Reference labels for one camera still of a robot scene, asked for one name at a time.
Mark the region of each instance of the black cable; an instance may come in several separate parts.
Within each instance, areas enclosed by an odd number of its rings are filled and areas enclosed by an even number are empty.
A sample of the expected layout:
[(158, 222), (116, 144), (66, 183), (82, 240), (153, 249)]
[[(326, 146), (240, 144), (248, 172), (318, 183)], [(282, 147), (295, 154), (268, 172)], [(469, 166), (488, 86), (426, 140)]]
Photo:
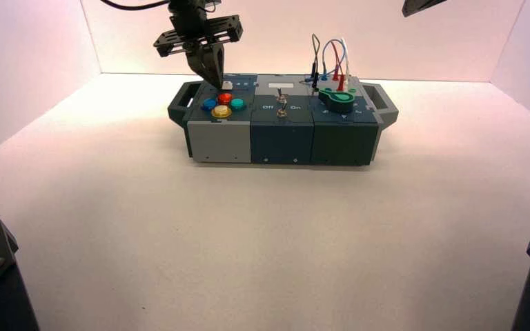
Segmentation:
[(198, 9), (201, 9), (205, 12), (215, 12), (216, 11), (216, 1), (211, 1), (212, 2), (212, 5), (213, 5), (213, 9), (212, 10), (207, 10), (206, 8), (202, 8), (200, 6), (198, 6)]
[(314, 47), (314, 63), (316, 64), (316, 71), (318, 71), (318, 53), (320, 53), (320, 40), (318, 39), (318, 36), (313, 33), (312, 34), (312, 46)]
[(167, 5), (168, 3), (170, 3), (170, 0), (163, 0), (163, 1), (158, 1), (154, 3), (148, 3), (146, 5), (141, 5), (141, 6), (123, 6), (123, 5), (119, 5), (118, 3), (111, 2), (109, 0), (101, 0), (101, 1), (116, 9), (132, 10), (132, 11), (151, 9), (151, 8)]

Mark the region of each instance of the black handle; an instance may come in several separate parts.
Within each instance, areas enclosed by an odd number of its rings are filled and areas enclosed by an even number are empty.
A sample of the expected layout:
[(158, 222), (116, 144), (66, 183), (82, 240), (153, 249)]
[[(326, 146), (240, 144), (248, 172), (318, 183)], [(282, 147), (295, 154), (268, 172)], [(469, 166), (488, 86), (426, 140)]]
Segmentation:
[(177, 123), (177, 125), (184, 127), (184, 116), (192, 109), (188, 105), (196, 97), (201, 85), (202, 81), (184, 83), (175, 95), (175, 98), (168, 107), (168, 112), (170, 119)]

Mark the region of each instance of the yellow button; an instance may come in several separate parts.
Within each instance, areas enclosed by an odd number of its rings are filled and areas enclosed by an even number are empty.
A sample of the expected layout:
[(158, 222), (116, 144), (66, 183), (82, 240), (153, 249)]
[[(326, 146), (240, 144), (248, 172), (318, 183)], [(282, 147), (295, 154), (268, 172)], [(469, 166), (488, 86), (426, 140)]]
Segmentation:
[(233, 111), (225, 105), (216, 106), (214, 109), (212, 109), (212, 116), (216, 117), (217, 119), (225, 119), (226, 117), (231, 116), (232, 113)]

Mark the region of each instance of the green button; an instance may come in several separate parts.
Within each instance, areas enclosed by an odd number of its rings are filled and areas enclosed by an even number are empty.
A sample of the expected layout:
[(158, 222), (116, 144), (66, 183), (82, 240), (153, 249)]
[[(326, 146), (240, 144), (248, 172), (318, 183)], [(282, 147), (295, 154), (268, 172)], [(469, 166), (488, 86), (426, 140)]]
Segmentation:
[(351, 96), (347, 95), (347, 94), (336, 94), (336, 97), (340, 100), (343, 100), (343, 101), (346, 101), (346, 100), (350, 100), (351, 99)]
[(230, 107), (233, 110), (241, 110), (245, 107), (245, 101), (242, 99), (234, 99), (230, 102)]

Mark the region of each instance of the blue wire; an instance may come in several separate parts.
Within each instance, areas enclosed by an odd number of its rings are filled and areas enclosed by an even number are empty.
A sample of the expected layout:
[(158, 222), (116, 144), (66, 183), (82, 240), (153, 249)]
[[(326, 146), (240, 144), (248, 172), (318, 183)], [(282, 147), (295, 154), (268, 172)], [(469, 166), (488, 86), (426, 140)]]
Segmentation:
[[(338, 40), (338, 39), (330, 39), (326, 45), (324, 46), (324, 49), (322, 51), (322, 63), (326, 63), (325, 60), (324, 60), (324, 55), (326, 54), (326, 49), (328, 48), (328, 46), (333, 42), (333, 41), (337, 41), (338, 43), (340, 43), (340, 45), (342, 45), (342, 59), (340, 59), (340, 62), (338, 63), (338, 65), (342, 65), (342, 62), (344, 61), (344, 58), (346, 57), (346, 46), (344, 45), (344, 43), (342, 43), (342, 40)], [(336, 68), (334, 68), (334, 70), (330, 71), (330, 72), (324, 72), (323, 75), (325, 76), (328, 76), (329, 74), (333, 74), (334, 72), (336, 71)]]

